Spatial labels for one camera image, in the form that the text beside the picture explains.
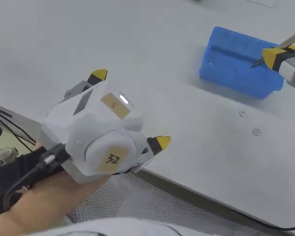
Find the blue plastic bin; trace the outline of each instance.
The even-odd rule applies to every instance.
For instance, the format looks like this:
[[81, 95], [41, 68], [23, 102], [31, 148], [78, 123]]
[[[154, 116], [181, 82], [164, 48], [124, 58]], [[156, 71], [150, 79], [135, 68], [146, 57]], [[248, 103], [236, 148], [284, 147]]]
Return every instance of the blue plastic bin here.
[[262, 49], [277, 46], [229, 29], [215, 27], [202, 66], [201, 79], [230, 87], [253, 97], [265, 98], [281, 90], [283, 77], [264, 63], [250, 67], [262, 55]]

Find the cable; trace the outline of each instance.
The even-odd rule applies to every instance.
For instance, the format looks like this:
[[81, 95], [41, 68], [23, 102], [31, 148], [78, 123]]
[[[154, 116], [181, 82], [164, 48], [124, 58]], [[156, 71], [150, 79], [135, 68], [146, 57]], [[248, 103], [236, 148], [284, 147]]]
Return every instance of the cable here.
[[236, 213], [244, 216], [245, 218], [247, 218], [249, 220], [252, 220], [252, 221], [254, 221], [254, 222], [256, 222], [256, 223], [258, 223], [258, 224], [260, 224], [260, 225], [262, 225], [264, 227], [267, 227], [267, 228], [270, 228], [270, 229], [273, 229], [273, 230], [279, 230], [279, 231], [295, 231], [295, 227], [281, 228], [281, 227], [277, 227], [277, 226], [274, 226], [274, 225], [269, 225], [269, 224], [264, 223], [264, 222], [262, 222], [260, 220], [256, 220], [256, 219], [254, 219], [254, 218], [252, 218], [252, 217], [250, 217], [248, 215], [245, 215], [243, 213], [240, 213], [239, 211], [236, 211], [236, 210], [233, 210], [233, 209], [232, 209], [232, 211], [234, 211], [234, 212], [236, 212]]
[[5, 119], [7, 122], [9, 122], [10, 124], [12, 124], [13, 126], [15, 126], [16, 128], [18, 128], [19, 130], [21, 130], [32, 142], [36, 143], [35, 139], [33, 139], [24, 129], [22, 129], [21, 127], [19, 127], [16, 123], [12, 122], [11, 120], [9, 120], [8, 118], [6, 118], [5, 116], [0, 114], [0, 117]]
[[33, 146], [35, 146], [35, 145], [36, 145], [36, 143], [33, 143], [33, 142], [31, 142], [31, 141], [29, 141], [29, 140], [27, 140], [27, 139], [23, 138], [22, 136], [20, 136], [20, 135], [18, 135], [18, 134], [16, 134], [16, 136], [18, 136], [20, 139], [23, 139], [24, 141], [26, 141], [26, 142], [28, 142], [28, 143], [32, 144]]
[[6, 115], [7, 117], [12, 118], [12, 115], [0, 109], [0, 113]]
[[1, 119], [0, 119], [0, 123], [6, 128], [8, 129], [11, 134], [13, 134], [13, 136], [21, 143], [23, 144], [24, 147], [26, 147], [29, 151], [33, 151], [32, 149], [30, 149], [18, 136], [16, 133], [14, 133], [14, 131], [9, 127], [7, 126]]
[[40, 155], [38, 162], [33, 169], [19, 179], [12, 187], [10, 187], [3, 196], [3, 210], [10, 210], [10, 200], [15, 191], [26, 185], [32, 185], [33, 180], [39, 177], [39, 174], [54, 173], [59, 166], [70, 158], [70, 155], [65, 150], [65, 144], [57, 144], [50, 150]]
[[33, 169], [31, 169], [26, 175], [24, 175], [19, 181], [17, 181], [11, 188], [4, 194], [3, 196], [3, 210], [10, 210], [10, 200], [15, 191], [19, 190], [24, 186], [24, 183], [31, 178], [36, 177], [42, 170], [39, 165], [36, 165]]

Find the white tabletop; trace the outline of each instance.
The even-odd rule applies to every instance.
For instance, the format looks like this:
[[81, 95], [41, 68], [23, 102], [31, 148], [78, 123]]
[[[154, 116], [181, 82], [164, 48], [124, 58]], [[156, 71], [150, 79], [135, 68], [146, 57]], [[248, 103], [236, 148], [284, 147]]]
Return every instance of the white tabletop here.
[[146, 170], [295, 226], [295, 89], [258, 100], [200, 81], [215, 26], [280, 43], [295, 33], [295, 0], [0, 1], [0, 106], [41, 122], [67, 89], [107, 68], [141, 106], [146, 134], [172, 137]]

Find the metal screw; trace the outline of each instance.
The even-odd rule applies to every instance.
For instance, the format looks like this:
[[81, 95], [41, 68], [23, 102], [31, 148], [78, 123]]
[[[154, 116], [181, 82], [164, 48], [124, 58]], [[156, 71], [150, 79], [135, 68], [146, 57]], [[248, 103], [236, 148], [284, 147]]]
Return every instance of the metal screw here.
[[261, 135], [261, 130], [258, 129], [258, 128], [254, 128], [254, 129], [252, 130], [252, 133], [253, 133], [254, 135], [256, 135], [256, 136], [260, 136], [260, 135]]
[[239, 115], [241, 117], [246, 117], [247, 116], [246, 113], [245, 113], [245, 111], [243, 111], [243, 110], [239, 112]]
[[51, 154], [50, 156], [47, 156], [45, 159], [44, 159], [44, 162], [46, 165], [49, 165], [52, 161], [54, 161], [56, 158], [55, 155]]

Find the perforated metal surface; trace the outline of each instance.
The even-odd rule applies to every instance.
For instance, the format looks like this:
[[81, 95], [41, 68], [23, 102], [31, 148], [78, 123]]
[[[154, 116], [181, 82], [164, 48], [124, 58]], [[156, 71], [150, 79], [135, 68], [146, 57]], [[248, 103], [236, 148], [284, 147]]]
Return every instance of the perforated metal surface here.
[[268, 235], [186, 203], [133, 174], [112, 177], [69, 214], [74, 223], [123, 216], [177, 224], [212, 235]]

